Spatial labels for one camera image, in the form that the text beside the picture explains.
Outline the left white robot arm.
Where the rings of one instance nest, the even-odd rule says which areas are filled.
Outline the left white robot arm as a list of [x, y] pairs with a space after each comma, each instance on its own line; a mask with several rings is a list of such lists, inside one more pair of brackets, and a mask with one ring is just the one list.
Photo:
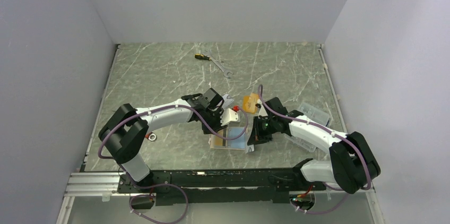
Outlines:
[[109, 159], [120, 165], [132, 178], [132, 186], [146, 192], [153, 183], [153, 173], [140, 155], [146, 136], [160, 128], [179, 123], [202, 122], [204, 134], [224, 128], [221, 124], [224, 98], [209, 88], [204, 94], [196, 93], [156, 107], [134, 108], [121, 105], [98, 134], [99, 151], [106, 148]]

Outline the white printed credit card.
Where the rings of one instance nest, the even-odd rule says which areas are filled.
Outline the white printed credit card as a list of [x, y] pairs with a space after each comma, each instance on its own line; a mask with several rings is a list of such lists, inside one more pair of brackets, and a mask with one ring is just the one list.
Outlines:
[[224, 94], [223, 96], [223, 105], [222, 108], [228, 108], [233, 104], [234, 99], [229, 94]]

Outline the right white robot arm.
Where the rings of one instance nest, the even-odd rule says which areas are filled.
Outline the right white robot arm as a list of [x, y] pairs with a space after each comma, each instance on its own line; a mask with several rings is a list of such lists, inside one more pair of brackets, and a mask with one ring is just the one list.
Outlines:
[[307, 158], [292, 169], [292, 182], [298, 189], [312, 183], [333, 183], [353, 194], [371, 187], [381, 168], [366, 139], [359, 132], [346, 134], [323, 126], [298, 110], [288, 111], [278, 97], [261, 104], [265, 115], [253, 119], [248, 144], [269, 142], [281, 133], [304, 140], [326, 152], [329, 160]]

